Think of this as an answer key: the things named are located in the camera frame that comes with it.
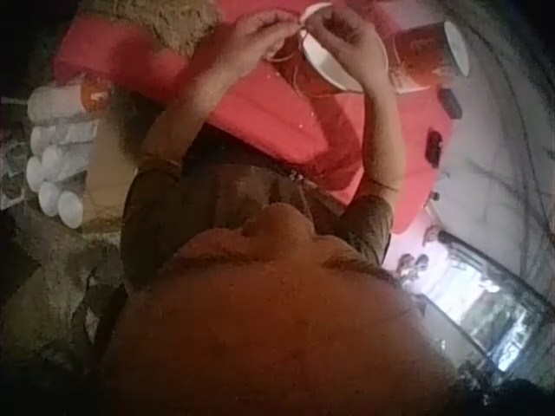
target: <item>wall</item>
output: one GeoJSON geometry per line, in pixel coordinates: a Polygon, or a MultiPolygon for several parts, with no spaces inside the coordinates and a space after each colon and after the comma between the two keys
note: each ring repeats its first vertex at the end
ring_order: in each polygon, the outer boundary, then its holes
{"type": "MultiPolygon", "coordinates": [[[[539,68],[545,58],[531,30],[504,9],[488,9],[492,3],[397,0],[383,7],[404,28],[448,17],[467,39],[472,72],[450,86],[464,116],[441,162],[439,220],[554,304],[555,81],[539,68]]],[[[548,325],[513,375],[553,386],[553,340],[548,325]]]]}

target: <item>stacked cups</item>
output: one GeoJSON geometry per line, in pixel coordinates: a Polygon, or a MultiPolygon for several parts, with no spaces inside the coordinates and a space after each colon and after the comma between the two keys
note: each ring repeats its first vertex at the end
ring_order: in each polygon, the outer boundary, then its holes
{"type": "Polygon", "coordinates": [[[73,229],[82,224],[82,195],[97,128],[98,120],[36,126],[30,137],[29,188],[38,192],[44,214],[60,215],[73,229]]]}

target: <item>finger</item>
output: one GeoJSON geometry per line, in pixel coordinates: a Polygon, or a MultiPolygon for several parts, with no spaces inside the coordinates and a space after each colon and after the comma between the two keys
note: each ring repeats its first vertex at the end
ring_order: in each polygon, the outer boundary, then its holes
{"type": "Polygon", "coordinates": [[[278,43],[274,43],[273,45],[270,46],[270,48],[268,49],[268,51],[266,52],[266,55],[264,55],[265,59],[271,59],[274,57],[274,55],[279,52],[281,50],[281,48],[284,46],[285,44],[285,40],[278,42],[278,43]]]}
{"type": "Polygon", "coordinates": [[[280,22],[298,22],[297,16],[284,10],[265,10],[254,15],[241,17],[238,27],[245,34],[257,32],[265,26],[280,22]]]}
{"type": "Polygon", "coordinates": [[[327,49],[332,55],[341,53],[348,45],[342,39],[331,33],[325,26],[326,19],[322,14],[315,14],[306,21],[309,33],[327,49]]]}
{"type": "Polygon", "coordinates": [[[254,34],[257,48],[261,51],[267,51],[272,46],[282,43],[288,37],[294,36],[301,26],[297,22],[281,22],[275,23],[272,26],[260,30],[254,34]]]}

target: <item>person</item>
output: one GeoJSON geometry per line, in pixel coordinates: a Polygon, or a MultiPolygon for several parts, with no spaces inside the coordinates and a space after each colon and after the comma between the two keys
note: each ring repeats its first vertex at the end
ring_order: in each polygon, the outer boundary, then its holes
{"type": "Polygon", "coordinates": [[[280,10],[239,18],[142,147],[121,234],[128,300],[101,364],[108,413],[428,414],[454,394],[452,364],[380,267],[405,145],[378,36],[345,8],[306,28],[364,90],[353,201],[206,126],[301,29],[280,10]]]}

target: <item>red tablecloth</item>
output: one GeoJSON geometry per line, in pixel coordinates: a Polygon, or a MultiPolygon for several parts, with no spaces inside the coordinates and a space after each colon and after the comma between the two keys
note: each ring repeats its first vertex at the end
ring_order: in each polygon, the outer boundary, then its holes
{"type": "MultiPolygon", "coordinates": [[[[310,0],[220,0],[226,22],[267,8],[297,13],[310,0]]],[[[371,16],[383,35],[395,23],[376,7],[371,16]]],[[[96,16],[79,16],[69,29],[55,59],[55,77],[65,82],[76,74],[102,75],[153,99],[169,101],[183,80],[186,60],[164,49],[159,51],[138,27],[110,23],[96,16]]],[[[404,232],[428,199],[437,173],[425,160],[428,131],[447,140],[452,121],[435,91],[399,97],[408,169],[394,232],[404,232]]],[[[299,167],[344,203],[348,203],[362,176],[362,97],[340,94],[308,102],[276,70],[262,64],[236,85],[221,101],[210,122],[243,141],[299,167]]]]}

